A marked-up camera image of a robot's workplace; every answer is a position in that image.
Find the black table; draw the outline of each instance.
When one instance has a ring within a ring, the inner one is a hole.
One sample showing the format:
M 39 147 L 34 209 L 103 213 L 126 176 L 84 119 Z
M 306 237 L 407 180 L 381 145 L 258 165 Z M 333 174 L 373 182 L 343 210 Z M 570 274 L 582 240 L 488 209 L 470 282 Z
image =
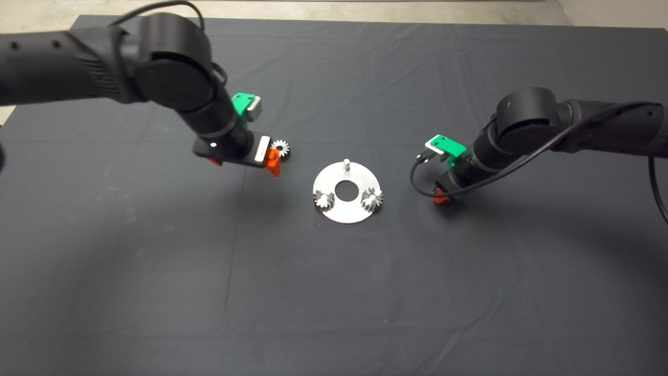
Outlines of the black table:
M 283 176 L 192 156 L 153 104 L 19 107 L 0 131 L 0 374 L 668 373 L 668 231 L 645 159 L 545 154 L 447 211 L 407 178 L 426 139 L 471 142 L 519 88 L 668 103 L 665 30 L 212 19 L 207 34 L 229 91 L 265 101 L 251 126 L 291 142 Z M 385 192 L 356 225 L 311 202 L 344 158 Z

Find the robotic arm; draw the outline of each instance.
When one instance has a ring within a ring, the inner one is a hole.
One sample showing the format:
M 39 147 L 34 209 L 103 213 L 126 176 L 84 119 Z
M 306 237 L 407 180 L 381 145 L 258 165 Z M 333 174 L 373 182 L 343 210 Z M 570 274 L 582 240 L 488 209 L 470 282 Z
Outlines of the robotic arm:
M 266 167 L 278 176 L 279 151 L 269 148 L 270 136 L 247 129 L 259 115 L 260 97 L 230 98 L 225 73 L 211 60 L 203 24 L 170 13 L 143 18 L 137 34 L 110 25 L 0 35 L 0 106 L 83 98 L 153 101 L 175 110 L 195 132 L 199 157 Z
M 650 179 L 659 209 L 668 222 L 656 187 L 654 158 L 668 158 L 668 118 L 661 104 L 622 104 L 567 100 L 557 102 L 544 88 L 514 92 L 499 102 L 496 114 L 470 147 L 437 135 L 417 156 L 411 183 L 439 204 L 497 181 L 552 150 L 608 151 L 649 157 Z M 436 179 L 433 192 L 422 191 L 413 175 L 418 165 L 440 156 L 450 169 Z

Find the green mount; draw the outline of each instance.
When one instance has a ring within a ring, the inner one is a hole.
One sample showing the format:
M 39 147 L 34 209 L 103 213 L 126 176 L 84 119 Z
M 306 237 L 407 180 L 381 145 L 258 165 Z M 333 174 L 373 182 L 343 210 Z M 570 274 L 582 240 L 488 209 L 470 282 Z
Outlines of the green mount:
M 259 96 L 255 94 L 236 93 L 232 97 L 232 105 L 239 114 L 239 120 L 244 128 L 248 128 L 248 122 L 254 121 L 259 113 L 255 114 L 255 110 L 259 112 Z
M 434 138 L 429 140 L 426 145 L 429 149 L 439 153 L 445 159 L 448 156 L 448 164 L 453 167 L 459 158 L 466 151 L 466 147 L 455 140 L 437 134 Z

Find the circular metal plate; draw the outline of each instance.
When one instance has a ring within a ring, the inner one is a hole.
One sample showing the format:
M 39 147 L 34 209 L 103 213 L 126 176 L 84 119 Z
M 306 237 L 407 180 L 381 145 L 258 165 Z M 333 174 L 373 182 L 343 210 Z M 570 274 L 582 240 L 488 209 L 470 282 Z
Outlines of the circular metal plate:
M 367 219 L 372 213 L 364 210 L 361 204 L 362 193 L 367 188 L 380 191 L 378 179 L 368 168 L 355 162 L 350 162 L 349 166 L 346 170 L 343 162 L 332 163 L 320 171 L 313 183 L 313 194 L 316 191 L 334 193 L 334 206 L 323 214 L 339 223 L 357 223 Z M 336 186 L 346 180 L 357 186 L 357 197 L 353 201 L 343 201 L 336 196 Z

